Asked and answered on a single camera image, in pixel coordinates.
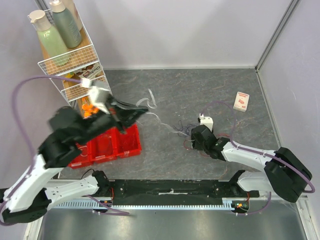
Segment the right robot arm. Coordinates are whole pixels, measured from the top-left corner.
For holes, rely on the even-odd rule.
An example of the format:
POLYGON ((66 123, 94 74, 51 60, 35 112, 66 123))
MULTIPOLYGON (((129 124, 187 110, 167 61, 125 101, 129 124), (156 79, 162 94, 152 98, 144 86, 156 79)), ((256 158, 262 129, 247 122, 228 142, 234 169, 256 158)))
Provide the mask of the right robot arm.
POLYGON ((287 202, 295 203, 311 182, 312 174, 294 153, 285 147, 262 150, 236 143, 229 138, 217 138, 205 125, 191 130, 192 147, 204 151, 213 159, 234 162, 256 172, 240 172, 229 184, 235 197, 245 192, 274 192, 287 202))

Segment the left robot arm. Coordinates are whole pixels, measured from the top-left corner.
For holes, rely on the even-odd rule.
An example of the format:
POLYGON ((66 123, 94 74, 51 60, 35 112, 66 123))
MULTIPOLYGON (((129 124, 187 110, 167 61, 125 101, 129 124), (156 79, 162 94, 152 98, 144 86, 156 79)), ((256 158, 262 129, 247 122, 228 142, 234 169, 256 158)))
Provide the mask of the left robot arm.
POLYGON ((47 182, 67 167, 82 151, 78 148, 117 128, 121 133, 147 113, 146 106, 117 101, 111 97, 105 103, 110 113, 98 111, 83 118, 70 106, 61 107, 49 120, 52 133, 39 146, 32 165, 10 188, 0 191, 0 224, 12 226, 30 223, 61 202, 87 195, 106 196, 110 181, 102 170, 52 190, 47 182))

